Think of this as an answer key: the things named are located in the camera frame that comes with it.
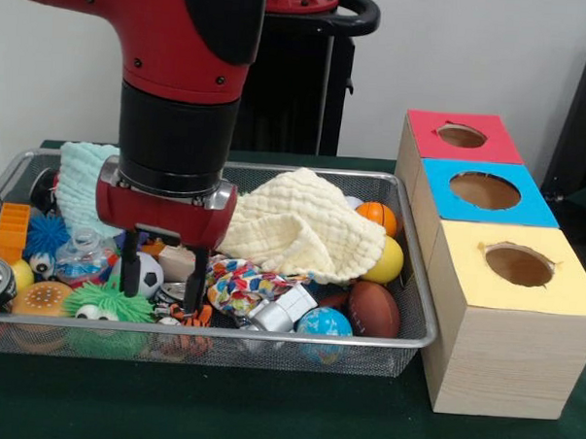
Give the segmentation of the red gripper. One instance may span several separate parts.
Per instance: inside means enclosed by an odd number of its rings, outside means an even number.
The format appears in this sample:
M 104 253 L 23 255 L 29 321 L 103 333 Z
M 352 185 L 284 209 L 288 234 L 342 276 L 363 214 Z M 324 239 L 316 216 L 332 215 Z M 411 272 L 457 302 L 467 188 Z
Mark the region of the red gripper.
M 221 180 L 207 196 L 171 198 L 135 186 L 122 186 L 121 181 L 119 158 L 112 155 L 99 172 L 95 202 L 101 221 L 126 230 L 121 251 L 120 291 L 127 298 L 138 293 L 140 257 L 136 230 L 169 237 L 176 244 L 192 247 L 195 256 L 183 301 L 184 313 L 194 316 L 203 302 L 210 250 L 216 249 L 224 239 L 234 213 L 237 186 Z

